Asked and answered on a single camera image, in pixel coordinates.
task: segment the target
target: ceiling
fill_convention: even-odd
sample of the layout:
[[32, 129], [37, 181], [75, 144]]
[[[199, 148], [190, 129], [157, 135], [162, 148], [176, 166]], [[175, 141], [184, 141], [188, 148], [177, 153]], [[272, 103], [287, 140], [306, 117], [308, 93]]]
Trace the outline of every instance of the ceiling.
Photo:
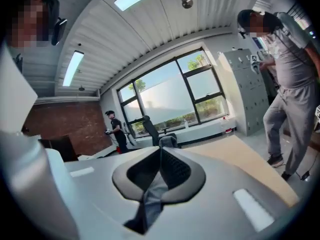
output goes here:
[[[192, 33], [230, 26], [237, 13], [252, 8], [256, 0], [193, 0], [190, 9], [183, 8], [181, 0], [142, 0], [125, 11], [115, 0], [97, 0], [87, 11], [93, 0], [59, 1], [60, 17], [68, 19], [63, 40], [23, 51], [23, 74], [39, 97], [95, 96], [148, 52]], [[75, 50], [84, 57], [70, 87], [63, 87]]]

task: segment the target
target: gray t-shirt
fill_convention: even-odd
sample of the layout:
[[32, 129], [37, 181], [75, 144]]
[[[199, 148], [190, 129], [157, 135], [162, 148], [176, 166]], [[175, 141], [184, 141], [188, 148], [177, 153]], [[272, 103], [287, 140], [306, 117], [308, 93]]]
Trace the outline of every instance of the gray t-shirt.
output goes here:
[[278, 82], [286, 89], [306, 86], [316, 77], [315, 65], [304, 50], [311, 40], [308, 34], [287, 13], [280, 12], [277, 17], [285, 28], [268, 34], [266, 39], [271, 46], [275, 60]]

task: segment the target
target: gray sweatpants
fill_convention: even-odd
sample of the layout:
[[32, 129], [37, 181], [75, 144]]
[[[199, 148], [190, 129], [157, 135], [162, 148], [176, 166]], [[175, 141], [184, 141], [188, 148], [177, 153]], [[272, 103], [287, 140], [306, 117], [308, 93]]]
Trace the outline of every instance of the gray sweatpants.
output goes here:
[[287, 174], [295, 173], [307, 151], [319, 102], [318, 95], [315, 82], [298, 89], [281, 87], [263, 117], [268, 152], [273, 157], [281, 155], [279, 130], [288, 119], [292, 149], [286, 162]]

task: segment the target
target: black pants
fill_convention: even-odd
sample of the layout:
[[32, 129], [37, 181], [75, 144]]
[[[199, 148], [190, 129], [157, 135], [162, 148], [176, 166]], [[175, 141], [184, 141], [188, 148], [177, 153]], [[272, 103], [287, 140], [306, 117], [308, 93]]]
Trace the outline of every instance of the black pants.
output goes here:
[[125, 135], [117, 136], [115, 139], [118, 142], [118, 145], [122, 154], [129, 152], [127, 148], [127, 139]]

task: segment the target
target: black window frame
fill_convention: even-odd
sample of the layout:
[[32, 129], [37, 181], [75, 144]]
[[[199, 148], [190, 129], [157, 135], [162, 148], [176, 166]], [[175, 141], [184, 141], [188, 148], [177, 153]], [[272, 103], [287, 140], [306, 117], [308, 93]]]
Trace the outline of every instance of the black window frame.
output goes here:
[[[133, 121], [128, 121], [128, 117], [127, 117], [127, 115], [126, 115], [126, 113], [125, 113], [124, 106], [127, 105], [127, 104], [129, 104], [129, 103], [131, 103], [131, 102], [133, 102], [133, 101], [135, 101], [135, 100], [137, 100], [142, 116], [145, 116], [145, 115], [146, 115], [145, 112], [144, 112], [144, 109], [143, 109], [142, 101], [139, 99], [139, 97], [138, 97], [138, 95], [137, 95], [137, 93], [139, 92], [139, 90], [138, 90], [137, 85], [136, 85], [136, 80], [138, 80], [138, 79], [140, 79], [141, 77], [143, 77], [143, 76], [145, 76], [145, 75], [147, 75], [147, 74], [149, 74], [149, 73], [151, 73], [151, 72], [153, 72], [153, 71], [155, 71], [155, 70], [163, 67], [163, 66], [166, 65], [166, 64], [169, 64], [169, 63], [171, 63], [171, 62], [174, 62], [174, 61], [176, 62], [177, 67], [179, 68], [180, 74], [181, 74], [181, 76], [182, 76], [182, 78], [183, 78], [183, 80], [184, 80], [184, 84], [185, 84], [185, 86], [186, 86], [186, 88], [187, 88], [187, 90], [188, 90], [188, 94], [189, 94], [189, 96], [190, 96], [190, 98], [191, 98], [191, 102], [192, 102], [192, 105], [193, 105], [193, 109], [194, 109], [194, 113], [195, 113], [195, 117], [196, 117], [196, 121], [197, 121], [196, 123], [190, 125], [189, 127], [198, 126], [198, 125], [201, 125], [201, 124], [204, 124], [204, 123], [207, 123], [207, 122], [210, 122], [210, 121], [213, 121], [213, 120], [222, 118], [222, 117], [227, 116], [227, 115], [229, 114], [228, 106], [226, 105], [226, 113], [224, 113], [223, 115], [220, 115], [220, 116], [217, 116], [217, 117], [215, 117], [215, 118], [208, 119], [208, 120], [203, 120], [203, 121], [201, 121], [201, 119], [200, 119], [200, 116], [199, 116], [199, 113], [198, 113], [196, 104], [201, 103], [201, 102], [204, 102], [204, 101], [207, 101], [207, 100], [210, 100], [210, 99], [213, 99], [213, 98], [216, 98], [216, 97], [220, 97], [220, 96], [222, 96], [224, 99], [226, 99], [226, 96], [225, 96], [225, 93], [224, 93], [224, 91], [223, 91], [223, 89], [222, 89], [222, 86], [221, 86], [220, 80], [219, 80], [219, 78], [218, 78], [218, 76], [217, 76], [217, 73], [216, 73], [216, 71], [215, 71], [215, 69], [214, 69], [214, 67], [213, 67], [212, 64], [208, 64], [208, 65], [205, 65], [205, 66], [201, 66], [201, 67], [196, 68], [196, 69], [194, 69], [194, 70], [187, 71], [187, 72], [183, 73], [183, 71], [182, 71], [182, 69], [181, 69], [181, 67], [180, 67], [180, 65], [179, 65], [179, 63], [178, 63], [178, 59], [183, 58], [183, 57], [186, 57], [186, 56], [191, 55], [191, 54], [194, 54], [194, 53], [199, 52], [199, 51], [202, 51], [202, 52], [204, 53], [204, 56], [205, 56], [205, 58], [206, 58], [206, 61], [209, 62], [210, 60], [208, 59], [208, 57], [207, 57], [207, 55], [206, 55], [206, 53], [205, 53], [205, 51], [204, 51], [203, 48], [199, 48], [199, 49], [196, 49], [196, 50], [192, 50], [192, 51], [189, 51], [189, 52], [187, 52], [187, 53], [184, 53], [184, 54], [182, 54], [182, 55], [180, 55], [180, 56], [173, 57], [172, 59], [167, 60], [167, 61], [164, 62], [164, 63], [159, 64], [158, 66], [156, 66], [156, 67], [154, 67], [154, 68], [152, 68], [152, 69], [144, 72], [143, 74], [141, 74], [141, 75], [139, 75], [139, 76], [131, 79], [129, 82], [127, 82], [126, 84], [124, 84], [123, 86], [121, 86], [119, 89], [116, 90], [117, 95], [118, 95], [118, 99], [119, 99], [119, 101], [120, 101], [120, 107], [121, 107], [121, 110], [122, 110], [122, 113], [123, 113], [123, 116], [124, 116], [125, 123], [126, 123], [126, 125], [127, 125], [127, 128], [128, 128], [128, 130], [129, 130], [129, 132], [131, 133], [131, 135], [132, 135], [134, 138], [138, 139], [138, 138], [143, 138], [143, 137], [150, 136], [149, 134], [145, 134], [145, 135], [141, 135], [141, 136], [136, 136], [136, 133], [135, 133], [135, 131], [133, 130], [133, 128], [132, 128], [131, 125], [132, 125], [132, 124], [135, 124], [135, 123], [138, 123], [138, 122], [142, 122], [144, 119], [143, 119], [143, 117], [141, 117], [141, 118], [137, 118], [137, 119], [135, 119], [135, 120], [133, 120]], [[189, 84], [189, 82], [188, 82], [188, 77], [191, 77], [191, 76], [194, 76], [194, 75], [197, 75], [197, 74], [199, 74], [199, 73], [202, 73], [202, 72], [205, 72], [205, 71], [209, 71], [209, 70], [211, 70], [211, 72], [213, 73], [214, 78], [215, 78], [215, 80], [216, 80], [216, 82], [217, 82], [217, 84], [218, 84], [218, 87], [219, 87], [220, 91], [219, 91], [219, 92], [216, 92], [216, 93], [214, 93], [214, 94], [206, 95], [206, 96], [201, 97], [201, 98], [199, 98], [199, 99], [195, 99], [195, 97], [194, 97], [194, 95], [193, 95], [193, 93], [192, 93], [190, 84]], [[120, 91], [121, 91], [121, 89], [123, 89], [124, 87], [126, 87], [126, 86], [128, 86], [128, 85], [130, 85], [130, 84], [133, 84], [134, 96], [131, 97], [131, 98], [129, 98], [129, 99], [127, 99], [127, 100], [125, 100], [125, 101], [122, 101], [122, 97], [121, 97]], [[185, 128], [185, 126], [184, 126], [184, 125], [181, 125], [181, 127], [178, 127], [178, 128], [175, 128], [175, 129], [169, 129], [169, 130], [167, 130], [166, 132], [167, 132], [167, 133], [170, 133], [170, 132], [178, 131], [178, 130], [181, 130], [181, 129], [184, 129], [184, 128]], [[159, 134], [162, 134], [163, 132], [164, 132], [163, 130], [159, 130], [159, 131], [158, 131]]]

